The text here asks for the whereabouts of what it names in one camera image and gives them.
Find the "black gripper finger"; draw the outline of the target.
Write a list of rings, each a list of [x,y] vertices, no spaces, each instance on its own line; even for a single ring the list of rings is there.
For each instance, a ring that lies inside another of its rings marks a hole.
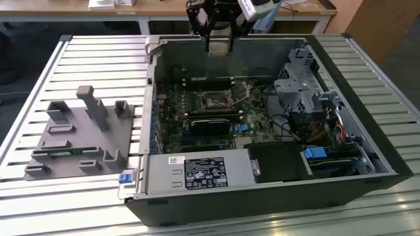
[[[211,42],[211,18],[200,5],[187,6],[187,16],[191,23],[192,33],[200,36],[204,40],[206,52],[208,52]]]
[[[228,53],[232,53],[236,38],[246,35],[247,20],[243,17],[243,11],[240,8],[230,10],[228,16],[231,26]]]

